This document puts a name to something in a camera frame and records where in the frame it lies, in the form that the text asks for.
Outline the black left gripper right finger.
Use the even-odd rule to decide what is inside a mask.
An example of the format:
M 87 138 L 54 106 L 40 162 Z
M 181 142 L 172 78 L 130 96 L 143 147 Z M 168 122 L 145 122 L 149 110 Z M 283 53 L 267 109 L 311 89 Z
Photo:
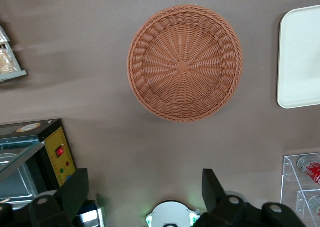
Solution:
M 201 217 L 203 227 L 238 227 L 245 215 L 246 203 L 234 194 L 226 194 L 212 169 L 202 171 L 202 198 L 207 213 Z

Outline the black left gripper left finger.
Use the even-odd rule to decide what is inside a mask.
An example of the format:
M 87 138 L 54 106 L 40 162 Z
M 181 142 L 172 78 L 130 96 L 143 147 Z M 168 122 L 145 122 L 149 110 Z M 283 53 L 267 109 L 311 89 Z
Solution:
M 79 168 L 53 194 L 41 194 L 28 205 L 33 227 L 72 227 L 89 195 L 87 168 Z

